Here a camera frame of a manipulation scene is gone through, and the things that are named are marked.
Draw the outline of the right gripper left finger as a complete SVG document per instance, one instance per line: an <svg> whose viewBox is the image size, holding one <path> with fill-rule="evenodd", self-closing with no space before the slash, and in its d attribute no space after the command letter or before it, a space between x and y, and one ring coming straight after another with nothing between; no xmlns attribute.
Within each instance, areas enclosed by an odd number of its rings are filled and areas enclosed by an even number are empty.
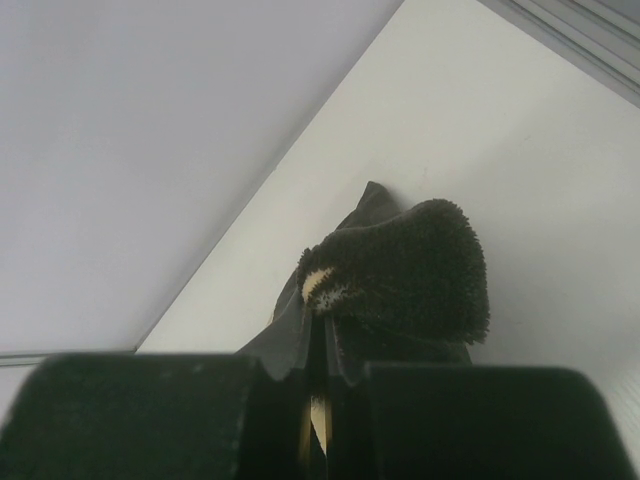
<svg viewBox="0 0 640 480"><path fill-rule="evenodd" d="M302 300L235 354L69 354L26 378L5 479L309 479Z"/></svg>

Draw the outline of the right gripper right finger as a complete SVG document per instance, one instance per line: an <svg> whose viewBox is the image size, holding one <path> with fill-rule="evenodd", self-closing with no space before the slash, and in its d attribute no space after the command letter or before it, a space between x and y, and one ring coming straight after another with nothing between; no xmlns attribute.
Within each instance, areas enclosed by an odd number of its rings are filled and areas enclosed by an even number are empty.
<svg viewBox="0 0 640 480"><path fill-rule="evenodd" d="M602 395L551 367L395 362L324 324L332 479L634 479Z"/></svg>

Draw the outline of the black pillowcase with beige flowers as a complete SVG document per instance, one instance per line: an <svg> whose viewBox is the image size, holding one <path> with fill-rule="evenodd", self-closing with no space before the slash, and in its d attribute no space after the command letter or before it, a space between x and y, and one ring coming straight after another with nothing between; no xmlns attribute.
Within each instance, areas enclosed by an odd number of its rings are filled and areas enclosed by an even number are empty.
<svg viewBox="0 0 640 480"><path fill-rule="evenodd" d="M303 251L269 322L306 310L338 320L352 359L468 365L490 323L483 249L452 201L402 210L370 181L336 229Z"/></svg>

